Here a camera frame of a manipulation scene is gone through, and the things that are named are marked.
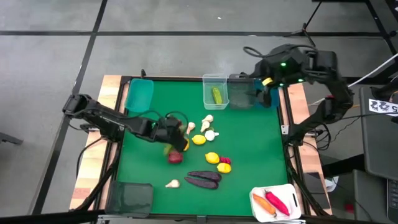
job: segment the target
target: sticker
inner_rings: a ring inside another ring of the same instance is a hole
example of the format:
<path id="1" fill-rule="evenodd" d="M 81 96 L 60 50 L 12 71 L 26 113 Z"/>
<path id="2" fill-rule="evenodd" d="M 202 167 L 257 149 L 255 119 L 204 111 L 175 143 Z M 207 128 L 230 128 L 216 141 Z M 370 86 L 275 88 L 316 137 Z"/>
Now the sticker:
<path id="1" fill-rule="evenodd" d="M 395 114 L 386 114 L 389 116 L 398 116 L 398 105 L 395 103 L 390 103 L 381 100 L 372 100 L 369 99 L 369 111 L 375 113 L 395 113 Z"/>

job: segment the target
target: white mushroom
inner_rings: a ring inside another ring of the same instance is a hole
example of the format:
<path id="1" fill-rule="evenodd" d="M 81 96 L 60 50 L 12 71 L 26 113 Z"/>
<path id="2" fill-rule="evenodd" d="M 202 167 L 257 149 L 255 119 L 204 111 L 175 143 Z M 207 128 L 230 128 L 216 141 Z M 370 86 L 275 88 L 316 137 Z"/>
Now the white mushroom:
<path id="1" fill-rule="evenodd" d="M 166 185 L 166 187 L 169 187 L 169 188 L 178 188 L 178 187 L 180 187 L 180 182 L 179 182 L 178 180 L 172 180 L 172 181 L 170 181 L 170 183 L 168 183 L 168 184 Z"/>
<path id="2" fill-rule="evenodd" d="M 195 123 L 194 122 L 189 122 L 188 123 L 188 128 L 187 128 L 187 134 L 189 134 L 194 128 L 195 128 Z"/>
<path id="3" fill-rule="evenodd" d="M 208 122 L 213 122 L 213 116 L 212 115 L 207 115 L 206 116 L 206 118 L 205 119 L 203 119 L 201 122 L 203 123 L 203 122 L 205 122 L 205 121 L 208 121 Z"/>
<path id="4" fill-rule="evenodd" d="M 200 132 L 201 132 L 201 133 L 204 132 L 204 131 L 205 131 L 206 129 L 208 129 L 209 127 L 210 127 L 210 122 L 208 122 L 208 121 L 202 122 Z"/>
<path id="5" fill-rule="evenodd" d="M 206 133 L 205 133 L 205 137 L 206 137 L 206 139 L 207 139 L 208 141 L 214 140 L 214 138 L 215 138 L 216 136 L 218 136 L 218 135 L 219 135 L 219 133 L 216 133 L 216 132 L 214 132 L 214 131 L 212 131 L 212 130 L 206 131 Z"/>

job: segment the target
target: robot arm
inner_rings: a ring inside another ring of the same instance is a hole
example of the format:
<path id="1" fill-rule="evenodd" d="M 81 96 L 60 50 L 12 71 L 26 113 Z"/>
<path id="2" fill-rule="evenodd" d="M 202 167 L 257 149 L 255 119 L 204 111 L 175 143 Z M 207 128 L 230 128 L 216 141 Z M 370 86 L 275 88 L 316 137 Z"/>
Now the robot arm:
<path id="1" fill-rule="evenodd" d="M 301 52 L 299 47 L 310 47 L 312 50 Z M 295 83 L 318 82 L 326 85 L 331 93 L 331 96 L 319 104 L 314 114 L 300 124 L 289 126 L 287 135 L 289 144 L 301 146 L 305 133 L 320 124 L 337 122 L 352 107 L 353 93 L 337 71 L 337 57 L 334 52 L 318 51 L 311 46 L 292 44 L 276 47 L 267 55 L 261 55 L 250 47 L 245 47 L 244 51 L 262 58 L 249 77 L 262 80 L 264 89 L 257 95 L 257 99 L 265 107 L 271 105 L 271 89 Z"/>
<path id="2" fill-rule="evenodd" d="M 120 141 L 126 129 L 146 141 L 171 144 L 180 152 L 187 145 L 187 140 L 179 129 L 181 122 L 173 116 L 160 117 L 157 121 L 142 116 L 127 117 L 84 94 L 70 95 L 62 111 L 69 118 L 89 122 L 112 142 Z"/>

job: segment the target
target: gray concrete floor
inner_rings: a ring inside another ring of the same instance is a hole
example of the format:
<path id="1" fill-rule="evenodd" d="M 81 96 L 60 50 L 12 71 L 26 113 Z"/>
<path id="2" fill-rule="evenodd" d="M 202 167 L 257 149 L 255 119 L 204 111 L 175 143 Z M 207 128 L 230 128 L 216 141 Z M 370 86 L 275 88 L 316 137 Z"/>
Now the gray concrete floor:
<path id="1" fill-rule="evenodd" d="M 384 1 L 372 3 L 386 29 L 396 29 Z M 100 0 L 0 1 L 0 30 L 90 31 L 100 4 Z M 315 6 L 310 0 L 109 0 L 99 29 L 286 32 L 300 28 Z M 377 32 L 366 5 L 353 3 L 324 3 L 308 29 Z M 24 139 L 21 146 L 0 144 L 0 216 L 28 211 L 88 39 L 0 35 L 0 131 Z M 346 77 L 361 77 L 391 56 L 381 38 L 313 39 L 319 49 L 338 54 L 340 72 Z M 142 68 L 149 75 L 167 76 L 251 72 L 257 59 L 246 55 L 243 46 L 266 53 L 284 43 L 308 42 L 301 37 L 97 37 L 80 92 L 96 98 L 103 75 L 137 75 Z M 355 93 L 360 86 L 353 88 Z M 328 93 L 321 85 L 305 84 L 305 90 L 308 102 Z M 359 110 L 350 110 L 348 115 L 352 114 Z M 332 135 L 349 122 L 330 125 Z M 344 159 L 362 153 L 360 125 L 357 121 L 342 132 L 323 155 Z M 68 130 L 45 213 L 68 209 L 76 160 L 85 141 L 85 133 Z"/>

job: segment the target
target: purple eggplant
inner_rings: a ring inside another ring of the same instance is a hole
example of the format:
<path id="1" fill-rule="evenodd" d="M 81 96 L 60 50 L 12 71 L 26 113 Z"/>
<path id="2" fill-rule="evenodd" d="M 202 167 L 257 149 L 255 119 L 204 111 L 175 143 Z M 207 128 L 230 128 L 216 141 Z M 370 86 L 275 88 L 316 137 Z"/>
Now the purple eggplant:
<path id="1" fill-rule="evenodd" d="M 215 182 L 219 182 L 221 180 L 221 175 L 213 171 L 191 171 L 188 175 L 192 177 L 201 177 Z"/>
<path id="2" fill-rule="evenodd" d="M 194 179 L 191 177 L 184 177 L 184 179 L 188 182 L 191 183 L 193 185 L 196 185 L 198 187 L 204 187 L 207 189 L 217 189 L 218 188 L 218 183 L 211 181 L 211 180 L 200 180 L 200 179 Z"/>

